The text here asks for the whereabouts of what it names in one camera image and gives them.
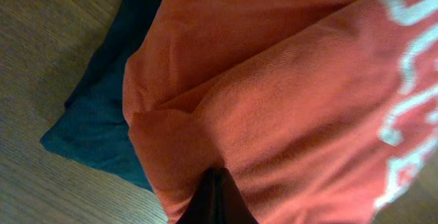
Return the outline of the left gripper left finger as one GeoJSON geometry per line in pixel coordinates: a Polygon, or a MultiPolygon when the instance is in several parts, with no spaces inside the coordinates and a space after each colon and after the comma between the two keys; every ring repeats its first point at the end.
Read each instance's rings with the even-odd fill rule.
{"type": "Polygon", "coordinates": [[[177,224],[215,223],[215,170],[208,169],[177,224]]]}

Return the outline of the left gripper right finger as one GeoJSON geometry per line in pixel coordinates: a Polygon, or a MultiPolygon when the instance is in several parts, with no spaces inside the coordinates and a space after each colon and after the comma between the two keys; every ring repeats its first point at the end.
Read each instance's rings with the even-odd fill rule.
{"type": "Polygon", "coordinates": [[[219,169],[216,176],[216,223],[258,224],[240,194],[230,172],[219,169]]]}

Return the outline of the orange printed t-shirt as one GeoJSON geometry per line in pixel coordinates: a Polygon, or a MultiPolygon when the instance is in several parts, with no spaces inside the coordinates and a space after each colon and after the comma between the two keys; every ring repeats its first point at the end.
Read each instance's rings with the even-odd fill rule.
{"type": "Polygon", "coordinates": [[[213,167],[260,223],[369,223],[437,150],[437,0],[163,0],[123,114],[170,223],[213,167]]]}

